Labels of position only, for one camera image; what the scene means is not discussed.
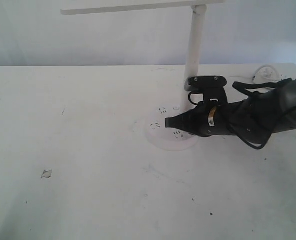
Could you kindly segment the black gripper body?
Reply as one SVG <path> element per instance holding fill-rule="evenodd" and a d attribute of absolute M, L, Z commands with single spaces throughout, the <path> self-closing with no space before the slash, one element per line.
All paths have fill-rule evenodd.
<path fill-rule="evenodd" d="M 189 111 L 187 132 L 202 138 L 236 136 L 228 120 L 239 106 L 239 102 L 223 105 L 210 102 L 196 106 Z"/>

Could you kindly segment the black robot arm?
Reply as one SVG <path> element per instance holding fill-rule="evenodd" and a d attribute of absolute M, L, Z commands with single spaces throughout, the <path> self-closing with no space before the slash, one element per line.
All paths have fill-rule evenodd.
<path fill-rule="evenodd" d="M 233 88 L 247 96 L 229 103 L 222 76 L 197 76 L 186 80 L 188 94 L 203 100 L 178 116 L 165 119 L 166 128 L 191 135 L 237 136 L 246 143 L 264 145 L 272 134 L 296 130 L 296 79 L 276 83 L 234 82 Z"/>

